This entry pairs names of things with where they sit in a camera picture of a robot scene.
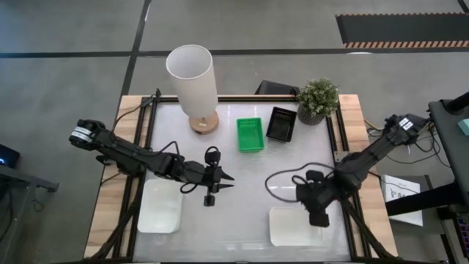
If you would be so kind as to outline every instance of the paper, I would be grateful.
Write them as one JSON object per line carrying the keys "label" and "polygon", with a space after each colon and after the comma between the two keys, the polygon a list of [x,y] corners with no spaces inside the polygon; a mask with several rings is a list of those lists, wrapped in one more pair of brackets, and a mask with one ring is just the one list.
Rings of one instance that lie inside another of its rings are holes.
{"label": "paper", "polygon": [[[382,179],[385,181],[385,183],[382,184],[382,189],[386,202],[420,193],[420,184],[418,183],[389,175],[383,175]],[[398,216],[389,216],[389,219],[403,221],[421,227],[424,225],[421,210],[412,213],[404,213]]]}

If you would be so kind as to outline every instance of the table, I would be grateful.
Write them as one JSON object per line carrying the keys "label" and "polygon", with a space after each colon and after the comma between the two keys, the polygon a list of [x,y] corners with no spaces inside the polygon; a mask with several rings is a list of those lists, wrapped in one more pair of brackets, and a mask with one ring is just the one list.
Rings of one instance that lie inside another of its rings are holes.
{"label": "table", "polygon": [[[119,107],[119,116],[126,111],[137,107],[141,102],[142,96],[124,96]],[[365,125],[363,123],[363,115],[357,95],[341,95],[341,115],[344,120],[345,132],[348,139],[348,145],[351,151],[359,151],[365,148],[368,144],[368,136],[366,134]],[[137,113],[129,114],[118,124],[115,132],[116,135],[121,136],[129,141],[133,140],[135,127],[137,123]],[[341,145],[339,126],[337,118],[332,116],[335,137],[337,145]],[[147,125],[147,120],[144,122],[144,129]],[[142,134],[141,140],[144,141],[146,135]],[[115,167],[107,167],[103,174],[103,179],[114,175],[117,171]],[[107,182],[101,189],[97,198],[95,214],[92,221],[92,226],[89,233],[88,243],[86,245],[85,257],[93,255],[100,246],[106,241],[107,237],[115,228],[117,219],[119,217],[119,210],[122,200],[122,193],[125,184],[125,176],[119,176],[114,180]],[[363,215],[366,223],[369,225],[372,232],[377,239],[384,245],[384,247],[392,254],[396,255],[396,246],[391,231],[391,226],[385,210],[383,196],[380,190],[380,182],[375,177],[368,177],[362,185],[359,192]],[[126,241],[128,237],[128,230],[124,235],[124,243],[122,245],[121,253],[124,254]],[[360,235],[354,228],[355,243],[358,247],[360,254],[361,249],[359,246]]]}
{"label": "table", "polygon": [[[308,162],[333,166],[327,122],[315,126],[295,123],[292,141],[275,142],[265,138],[265,148],[255,153],[241,153],[237,146],[237,119],[260,117],[268,127],[274,106],[296,111],[298,102],[225,102],[217,106],[218,128],[199,135],[188,127],[188,117],[179,103],[159,103],[153,128],[153,150],[176,141],[187,161],[204,163],[204,151],[214,145],[221,151],[220,166],[235,181],[234,188],[216,194],[214,207],[203,206],[206,188],[198,187],[184,196],[181,227],[172,234],[137,232],[135,262],[305,262],[350,260],[347,232],[338,201],[328,206],[330,226],[322,230],[321,246],[273,246],[269,236],[271,208],[304,208],[271,197],[265,179],[274,172],[301,167]],[[295,175],[317,169],[327,175],[330,169],[309,166]],[[270,189],[286,199],[295,199],[293,174],[279,175],[269,182]],[[147,180],[155,179],[151,172]]]}

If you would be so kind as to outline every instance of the plant pot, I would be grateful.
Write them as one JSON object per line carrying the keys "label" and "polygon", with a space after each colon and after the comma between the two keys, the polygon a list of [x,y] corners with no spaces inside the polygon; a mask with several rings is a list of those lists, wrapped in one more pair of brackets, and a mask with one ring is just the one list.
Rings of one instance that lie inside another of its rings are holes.
{"label": "plant pot", "polygon": [[325,115],[323,114],[316,114],[315,112],[309,111],[301,103],[300,103],[300,106],[298,107],[297,116],[301,122],[307,125],[317,125],[321,123],[321,121],[325,117]]}

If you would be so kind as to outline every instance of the wooden lamp base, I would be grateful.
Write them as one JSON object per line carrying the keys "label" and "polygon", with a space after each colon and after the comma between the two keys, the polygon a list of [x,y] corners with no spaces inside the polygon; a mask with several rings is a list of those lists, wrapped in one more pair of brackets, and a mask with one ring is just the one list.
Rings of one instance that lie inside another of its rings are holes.
{"label": "wooden lamp base", "polygon": [[218,127],[218,114],[215,111],[210,117],[189,117],[189,125],[196,133],[206,135],[212,133]]}

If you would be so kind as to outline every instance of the potted plant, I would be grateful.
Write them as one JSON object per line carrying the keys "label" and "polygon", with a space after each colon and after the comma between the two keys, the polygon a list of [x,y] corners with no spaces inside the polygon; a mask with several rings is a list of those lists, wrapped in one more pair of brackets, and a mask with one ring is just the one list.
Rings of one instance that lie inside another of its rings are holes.
{"label": "potted plant", "polygon": [[296,98],[300,102],[298,119],[307,125],[317,125],[337,109],[339,87],[328,78],[310,80],[300,88]]}

